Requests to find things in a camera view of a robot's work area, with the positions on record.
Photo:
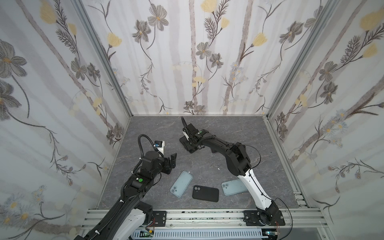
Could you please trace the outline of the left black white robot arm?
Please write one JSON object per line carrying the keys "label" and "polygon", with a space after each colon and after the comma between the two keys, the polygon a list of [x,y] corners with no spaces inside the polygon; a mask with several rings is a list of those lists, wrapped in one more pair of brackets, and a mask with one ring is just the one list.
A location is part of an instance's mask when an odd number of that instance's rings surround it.
{"label": "left black white robot arm", "polygon": [[142,202],[161,173],[169,175],[176,167],[177,154],[165,158],[161,152],[148,151],[140,157],[137,170],[123,184],[120,197],[106,215],[84,237],[76,240],[127,240],[151,220],[153,207]]}

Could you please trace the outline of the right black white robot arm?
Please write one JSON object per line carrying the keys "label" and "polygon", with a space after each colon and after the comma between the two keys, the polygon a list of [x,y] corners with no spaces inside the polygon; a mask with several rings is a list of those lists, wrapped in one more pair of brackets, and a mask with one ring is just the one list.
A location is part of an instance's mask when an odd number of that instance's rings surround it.
{"label": "right black white robot arm", "polygon": [[208,147],[213,153],[220,153],[226,159],[227,168],[231,174],[238,177],[251,194],[257,212],[252,217],[245,216],[245,222],[252,226],[270,226],[286,224],[285,219],[277,206],[257,180],[251,160],[246,152],[246,146],[237,142],[230,143],[217,138],[206,130],[188,130],[183,128],[184,136],[180,142],[189,153]]}

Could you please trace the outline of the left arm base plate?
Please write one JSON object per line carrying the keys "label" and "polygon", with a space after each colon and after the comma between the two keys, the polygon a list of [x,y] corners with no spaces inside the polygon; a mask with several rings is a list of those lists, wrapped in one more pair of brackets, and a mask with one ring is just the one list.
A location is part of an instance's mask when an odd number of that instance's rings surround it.
{"label": "left arm base plate", "polygon": [[146,214],[144,226],[165,227],[167,220],[167,211],[151,211]]}

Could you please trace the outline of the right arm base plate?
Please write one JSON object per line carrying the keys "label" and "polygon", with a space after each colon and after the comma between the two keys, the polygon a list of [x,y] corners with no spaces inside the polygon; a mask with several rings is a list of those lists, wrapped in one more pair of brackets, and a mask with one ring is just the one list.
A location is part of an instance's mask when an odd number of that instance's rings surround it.
{"label": "right arm base plate", "polygon": [[247,226],[258,226],[258,227],[276,227],[285,226],[285,218],[281,211],[270,214],[266,211],[244,211],[243,221]]}

